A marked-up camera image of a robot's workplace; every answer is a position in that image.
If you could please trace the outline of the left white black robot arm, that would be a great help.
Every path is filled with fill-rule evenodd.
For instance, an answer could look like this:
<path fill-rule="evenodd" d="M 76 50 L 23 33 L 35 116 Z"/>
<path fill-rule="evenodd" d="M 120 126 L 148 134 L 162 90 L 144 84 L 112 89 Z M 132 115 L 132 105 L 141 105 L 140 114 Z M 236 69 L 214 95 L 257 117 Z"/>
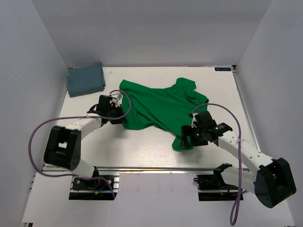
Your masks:
<path fill-rule="evenodd" d="M 122 97 L 120 92 L 108 96 L 100 95 L 98 103 L 87 111 L 86 116 L 65 127 L 58 125 L 52 127 L 44 153 L 44 162 L 83 177 L 85 185 L 91 189 L 98 187 L 100 177 L 97 168 L 81 158 L 81 141 L 108 122 L 111 124 L 126 122 L 120 103 Z"/>

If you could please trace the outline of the green t shirt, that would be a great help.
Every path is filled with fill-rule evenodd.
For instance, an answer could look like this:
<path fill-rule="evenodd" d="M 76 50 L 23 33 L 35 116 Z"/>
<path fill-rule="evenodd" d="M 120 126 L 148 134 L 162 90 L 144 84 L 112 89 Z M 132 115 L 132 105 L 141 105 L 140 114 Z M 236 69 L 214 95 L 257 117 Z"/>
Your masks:
<path fill-rule="evenodd" d="M 198 112 L 207 110 L 209 99 L 196 91 L 194 81 L 178 78 L 167 88 L 150 88 L 131 81 L 123 80 L 120 90 L 127 95 L 122 98 L 123 111 L 129 111 L 123 127 L 127 130 L 143 130 L 154 126 L 175 135 L 172 147 L 181 147 L 181 127 L 190 125 L 190 113 L 197 106 Z"/>

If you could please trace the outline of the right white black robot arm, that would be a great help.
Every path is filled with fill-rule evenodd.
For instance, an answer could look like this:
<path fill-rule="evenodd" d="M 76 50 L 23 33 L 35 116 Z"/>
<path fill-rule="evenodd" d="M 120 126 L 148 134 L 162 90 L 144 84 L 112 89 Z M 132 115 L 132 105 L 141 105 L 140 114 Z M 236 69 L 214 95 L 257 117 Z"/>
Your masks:
<path fill-rule="evenodd" d="M 296 186 L 289 163 L 274 159 L 245 141 L 240 140 L 232 127 L 217 124 L 208 111 L 194 113 L 191 125 L 181 127 L 181 147 L 206 146 L 214 143 L 228 151 L 243 163 L 248 170 L 224 163 L 211 175 L 198 175 L 194 181 L 202 191 L 226 189 L 229 185 L 240 186 L 256 195 L 267 208 L 273 208 L 296 193 Z"/>

